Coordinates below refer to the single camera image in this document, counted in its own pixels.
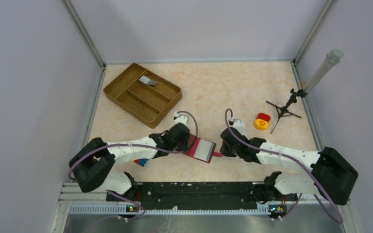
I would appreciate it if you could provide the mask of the red leather card holder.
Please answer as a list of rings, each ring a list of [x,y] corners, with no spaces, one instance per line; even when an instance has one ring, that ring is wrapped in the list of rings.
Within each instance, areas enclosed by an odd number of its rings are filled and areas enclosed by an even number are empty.
[[[216,143],[201,139],[192,134],[190,134],[188,140],[188,148],[190,146],[192,148],[183,152],[183,154],[193,159],[210,163],[213,157],[222,157],[221,153],[216,151]]]

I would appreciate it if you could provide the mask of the brown woven divided tray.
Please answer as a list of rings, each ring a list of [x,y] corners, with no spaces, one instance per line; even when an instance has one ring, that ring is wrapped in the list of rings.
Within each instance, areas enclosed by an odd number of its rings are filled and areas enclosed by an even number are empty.
[[[147,76],[155,86],[139,80]],[[154,129],[182,98],[182,89],[143,66],[132,63],[103,89],[106,97]]]

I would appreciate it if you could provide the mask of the grey credit cards stack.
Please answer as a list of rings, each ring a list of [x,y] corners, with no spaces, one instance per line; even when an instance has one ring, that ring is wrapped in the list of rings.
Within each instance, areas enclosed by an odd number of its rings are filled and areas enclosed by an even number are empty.
[[[141,76],[140,78],[139,78],[139,80],[141,81],[141,82],[143,82],[144,84],[147,84],[147,85],[150,85],[150,86],[155,86],[155,85],[157,85],[158,84],[158,81],[156,81],[156,80],[152,80],[152,79],[150,79],[149,77],[147,77],[147,76]]]

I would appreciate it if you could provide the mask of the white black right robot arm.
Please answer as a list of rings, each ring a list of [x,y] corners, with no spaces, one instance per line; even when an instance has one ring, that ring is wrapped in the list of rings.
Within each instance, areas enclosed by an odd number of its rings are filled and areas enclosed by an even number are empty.
[[[294,171],[274,172],[264,180],[269,199],[278,200],[287,194],[320,194],[336,205],[346,205],[358,172],[336,149],[307,151],[283,147],[264,138],[248,139],[243,135],[245,125],[241,120],[226,120],[225,124],[227,128],[220,135],[223,156]]]

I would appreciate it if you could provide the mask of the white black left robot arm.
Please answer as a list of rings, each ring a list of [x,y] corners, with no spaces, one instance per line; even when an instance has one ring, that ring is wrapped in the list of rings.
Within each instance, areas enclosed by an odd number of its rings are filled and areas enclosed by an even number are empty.
[[[83,193],[104,189],[124,200],[132,200],[136,196],[137,184],[128,172],[118,172],[116,167],[139,159],[149,160],[187,151],[190,137],[187,123],[190,119],[197,122],[191,113],[177,111],[173,126],[162,133],[119,143],[94,138],[69,161],[68,177],[78,183]]]

